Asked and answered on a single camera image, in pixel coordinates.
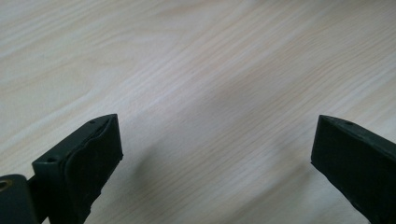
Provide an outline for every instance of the light wood surface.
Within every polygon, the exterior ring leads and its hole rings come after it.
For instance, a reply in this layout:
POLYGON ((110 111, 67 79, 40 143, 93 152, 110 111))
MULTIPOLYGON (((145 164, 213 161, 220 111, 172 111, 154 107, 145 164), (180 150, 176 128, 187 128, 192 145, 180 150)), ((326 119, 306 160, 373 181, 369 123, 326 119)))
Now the light wood surface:
POLYGON ((310 165, 318 115, 396 142, 391 0, 2 1, 0 70, 0 175, 119 114, 86 223, 367 223, 310 165))

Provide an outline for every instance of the wood grain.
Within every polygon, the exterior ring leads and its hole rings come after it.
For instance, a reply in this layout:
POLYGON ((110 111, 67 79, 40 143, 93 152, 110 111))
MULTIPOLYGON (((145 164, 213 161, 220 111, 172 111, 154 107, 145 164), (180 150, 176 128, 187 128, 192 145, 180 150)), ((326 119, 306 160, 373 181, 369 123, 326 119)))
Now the wood grain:
POLYGON ((319 114, 396 141, 395 1, 4 1, 0 175, 118 113, 86 223, 367 223, 310 165, 319 114))

